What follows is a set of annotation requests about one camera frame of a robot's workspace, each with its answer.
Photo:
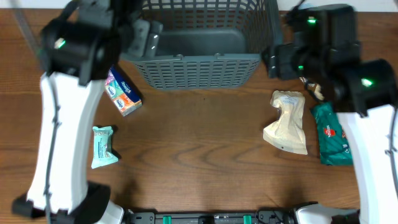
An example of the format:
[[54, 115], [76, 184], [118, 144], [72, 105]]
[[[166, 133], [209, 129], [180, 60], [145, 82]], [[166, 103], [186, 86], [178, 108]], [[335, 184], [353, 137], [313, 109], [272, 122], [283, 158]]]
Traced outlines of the beige paper pouch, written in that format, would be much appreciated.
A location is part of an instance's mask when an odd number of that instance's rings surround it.
[[303, 131], [305, 97], [298, 91], [273, 92], [270, 104], [280, 112], [279, 119], [263, 129], [263, 139], [274, 147], [294, 154], [307, 155]]

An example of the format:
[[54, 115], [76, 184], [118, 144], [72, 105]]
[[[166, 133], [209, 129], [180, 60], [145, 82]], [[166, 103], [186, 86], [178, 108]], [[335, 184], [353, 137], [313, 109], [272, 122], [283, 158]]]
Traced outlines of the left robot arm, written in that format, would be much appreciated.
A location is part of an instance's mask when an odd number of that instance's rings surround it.
[[142, 0], [70, 1], [36, 39], [17, 1], [10, 3], [43, 69], [42, 122], [29, 190], [12, 213], [48, 223], [122, 223], [107, 185], [86, 177], [91, 129], [110, 68], [122, 54], [142, 57], [150, 24]]

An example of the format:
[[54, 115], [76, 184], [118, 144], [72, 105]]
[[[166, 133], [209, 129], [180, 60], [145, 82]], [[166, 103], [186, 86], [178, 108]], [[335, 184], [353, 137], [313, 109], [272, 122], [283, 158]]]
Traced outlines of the green Nescafe coffee bag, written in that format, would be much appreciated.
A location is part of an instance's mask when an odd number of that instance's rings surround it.
[[316, 105], [311, 113], [317, 124], [321, 164], [352, 166], [353, 158], [348, 140], [331, 103]]

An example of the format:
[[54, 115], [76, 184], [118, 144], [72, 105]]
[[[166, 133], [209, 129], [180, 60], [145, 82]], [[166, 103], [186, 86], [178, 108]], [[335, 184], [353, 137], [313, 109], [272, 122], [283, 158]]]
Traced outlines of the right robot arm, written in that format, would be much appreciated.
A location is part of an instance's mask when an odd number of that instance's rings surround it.
[[262, 58], [272, 78], [306, 78], [331, 102], [351, 148], [358, 183], [357, 210], [303, 203], [288, 223], [397, 222], [397, 78], [383, 59], [361, 60], [357, 17], [348, 4], [302, 8], [284, 17], [293, 41], [284, 44], [279, 10], [271, 2], [271, 43]]

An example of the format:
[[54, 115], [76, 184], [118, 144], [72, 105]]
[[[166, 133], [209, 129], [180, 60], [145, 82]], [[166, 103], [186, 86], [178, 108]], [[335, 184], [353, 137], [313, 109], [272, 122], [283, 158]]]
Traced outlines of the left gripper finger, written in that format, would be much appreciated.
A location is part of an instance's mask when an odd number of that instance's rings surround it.
[[150, 23], [150, 29], [147, 36], [147, 43], [146, 43], [146, 50], [145, 50], [145, 57], [154, 57], [157, 46], [160, 39], [160, 34], [163, 30], [163, 24], [158, 21], [152, 21]]
[[150, 22], [142, 19], [136, 20], [131, 24], [129, 31], [127, 53], [133, 57], [142, 57], [146, 49]]

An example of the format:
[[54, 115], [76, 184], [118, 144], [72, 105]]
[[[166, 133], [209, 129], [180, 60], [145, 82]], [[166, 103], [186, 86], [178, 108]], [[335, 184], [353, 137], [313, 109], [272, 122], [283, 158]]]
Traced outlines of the grey plastic lattice basket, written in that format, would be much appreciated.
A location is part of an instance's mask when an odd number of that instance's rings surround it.
[[121, 57], [158, 90], [241, 86], [283, 41], [276, 0], [144, 1], [141, 16], [163, 24], [155, 56]]

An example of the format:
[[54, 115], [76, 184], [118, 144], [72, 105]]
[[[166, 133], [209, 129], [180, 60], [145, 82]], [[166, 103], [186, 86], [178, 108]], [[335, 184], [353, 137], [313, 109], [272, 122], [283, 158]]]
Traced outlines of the brown cookie pouch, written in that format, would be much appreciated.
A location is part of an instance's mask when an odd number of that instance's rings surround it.
[[305, 77], [300, 77], [300, 80], [304, 85], [304, 89], [315, 101], [324, 102], [325, 97], [321, 93], [322, 87], [319, 84], [314, 83]]

